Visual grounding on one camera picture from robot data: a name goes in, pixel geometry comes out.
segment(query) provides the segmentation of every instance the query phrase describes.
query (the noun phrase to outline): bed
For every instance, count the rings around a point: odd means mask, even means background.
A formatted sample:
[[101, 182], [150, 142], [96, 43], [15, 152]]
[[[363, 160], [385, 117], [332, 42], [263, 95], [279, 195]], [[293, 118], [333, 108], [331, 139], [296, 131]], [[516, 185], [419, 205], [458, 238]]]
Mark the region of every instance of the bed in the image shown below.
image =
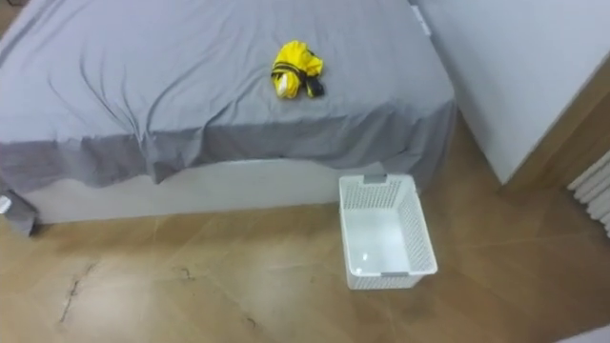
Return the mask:
[[[276, 97], [294, 39], [324, 60], [323, 97]], [[405, 0], [31, 0], [0, 41], [0, 189], [44, 212], [57, 183], [154, 187], [249, 160], [378, 164], [425, 187], [455, 112]]]

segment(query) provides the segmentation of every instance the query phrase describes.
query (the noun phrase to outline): wooden floor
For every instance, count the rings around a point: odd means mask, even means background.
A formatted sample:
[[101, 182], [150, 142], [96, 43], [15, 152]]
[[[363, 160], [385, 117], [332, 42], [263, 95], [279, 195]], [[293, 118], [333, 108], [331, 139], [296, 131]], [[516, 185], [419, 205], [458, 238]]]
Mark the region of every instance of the wooden floor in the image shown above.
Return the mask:
[[438, 274], [351, 292], [336, 205], [0, 230], [2, 342], [552, 342], [610, 324], [610, 240], [502, 197], [462, 123], [423, 196]]

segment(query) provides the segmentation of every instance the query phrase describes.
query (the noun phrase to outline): bed sheet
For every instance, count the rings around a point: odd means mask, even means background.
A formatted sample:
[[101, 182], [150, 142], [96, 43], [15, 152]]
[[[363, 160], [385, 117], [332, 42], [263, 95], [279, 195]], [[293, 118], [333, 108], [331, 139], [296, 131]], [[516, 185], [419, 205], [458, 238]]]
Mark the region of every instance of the bed sheet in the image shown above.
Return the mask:
[[[295, 39], [324, 60], [321, 98], [275, 96]], [[266, 158], [378, 161], [421, 186], [455, 112], [405, 0], [31, 0], [0, 41], [0, 188]]]

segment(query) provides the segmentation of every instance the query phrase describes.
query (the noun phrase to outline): mattress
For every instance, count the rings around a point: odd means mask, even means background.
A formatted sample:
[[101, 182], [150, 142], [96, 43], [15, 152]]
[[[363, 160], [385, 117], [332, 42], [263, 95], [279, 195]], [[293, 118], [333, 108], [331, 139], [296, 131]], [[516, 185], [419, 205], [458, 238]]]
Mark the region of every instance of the mattress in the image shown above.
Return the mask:
[[[324, 60], [323, 97], [275, 95], [295, 39]], [[455, 111], [406, 0], [31, 0], [0, 41], [0, 184], [291, 158], [378, 161], [423, 185]]]

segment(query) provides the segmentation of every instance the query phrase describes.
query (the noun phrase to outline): white bed frame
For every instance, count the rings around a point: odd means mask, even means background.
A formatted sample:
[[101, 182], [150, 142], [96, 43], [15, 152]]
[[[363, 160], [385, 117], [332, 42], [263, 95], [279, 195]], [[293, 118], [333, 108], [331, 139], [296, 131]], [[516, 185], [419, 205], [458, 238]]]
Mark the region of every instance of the white bed frame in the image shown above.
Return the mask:
[[339, 176], [383, 172], [379, 163], [336, 171], [308, 161], [254, 160], [185, 170], [160, 185], [149, 176], [102, 189], [62, 180], [24, 197], [42, 223], [65, 223], [324, 204], [338, 200]]

